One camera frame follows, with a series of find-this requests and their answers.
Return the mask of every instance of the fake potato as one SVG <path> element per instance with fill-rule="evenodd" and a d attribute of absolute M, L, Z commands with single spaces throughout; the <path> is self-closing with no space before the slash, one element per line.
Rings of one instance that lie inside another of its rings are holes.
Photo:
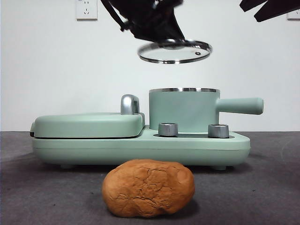
<path fill-rule="evenodd" d="M 192 172 L 180 163 L 135 159 L 110 171 L 102 196 L 119 217 L 155 217 L 182 209 L 195 193 Z"/>

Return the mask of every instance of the appliance foot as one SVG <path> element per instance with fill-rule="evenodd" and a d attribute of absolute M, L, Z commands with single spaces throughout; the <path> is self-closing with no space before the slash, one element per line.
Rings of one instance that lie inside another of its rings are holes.
<path fill-rule="evenodd" d="M 213 170 L 226 170 L 226 166 L 211 166 Z"/>
<path fill-rule="evenodd" d="M 60 165 L 60 167 L 61 169 L 69 170 L 69 169 L 73 169 L 75 165 Z"/>

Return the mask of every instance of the sandwich maker lid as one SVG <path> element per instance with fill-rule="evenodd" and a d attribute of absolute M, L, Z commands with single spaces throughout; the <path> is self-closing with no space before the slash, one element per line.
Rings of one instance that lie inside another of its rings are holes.
<path fill-rule="evenodd" d="M 87 113 L 38 117 L 30 135 L 36 138 L 126 138 L 138 136 L 145 125 L 143 113 Z"/>

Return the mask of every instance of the pot rim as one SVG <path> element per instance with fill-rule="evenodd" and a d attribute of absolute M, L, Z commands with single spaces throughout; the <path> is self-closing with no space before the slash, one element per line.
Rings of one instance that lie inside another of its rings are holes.
<path fill-rule="evenodd" d="M 151 89 L 149 93 L 153 92 L 220 92 L 219 89 L 214 89 L 214 88 L 159 88 L 159 89 Z"/>

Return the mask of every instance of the pot handle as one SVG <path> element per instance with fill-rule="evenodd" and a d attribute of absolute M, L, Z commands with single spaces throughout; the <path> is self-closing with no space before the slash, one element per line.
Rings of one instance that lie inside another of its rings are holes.
<path fill-rule="evenodd" d="M 263 113 L 263 99 L 260 97 L 219 99 L 217 110 L 225 113 L 260 115 Z"/>

